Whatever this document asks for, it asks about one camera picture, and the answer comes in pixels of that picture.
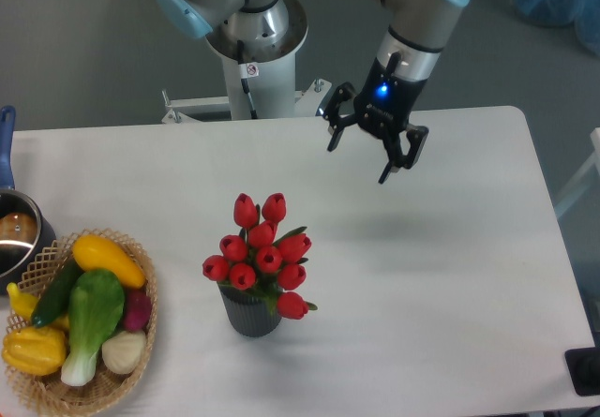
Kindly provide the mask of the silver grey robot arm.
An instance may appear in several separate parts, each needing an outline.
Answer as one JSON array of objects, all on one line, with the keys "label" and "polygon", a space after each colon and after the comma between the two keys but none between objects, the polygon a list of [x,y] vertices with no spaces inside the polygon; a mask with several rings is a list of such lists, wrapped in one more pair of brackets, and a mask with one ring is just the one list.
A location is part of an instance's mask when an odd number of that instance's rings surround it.
[{"label": "silver grey robot arm", "polygon": [[[336,148],[358,126],[383,144],[386,173],[411,168],[428,136],[413,105],[470,0],[375,0],[392,20],[364,86],[340,85],[323,109]],[[297,0],[157,0],[167,19],[220,57],[235,120],[289,117],[297,109],[295,55],[308,33]]]}]

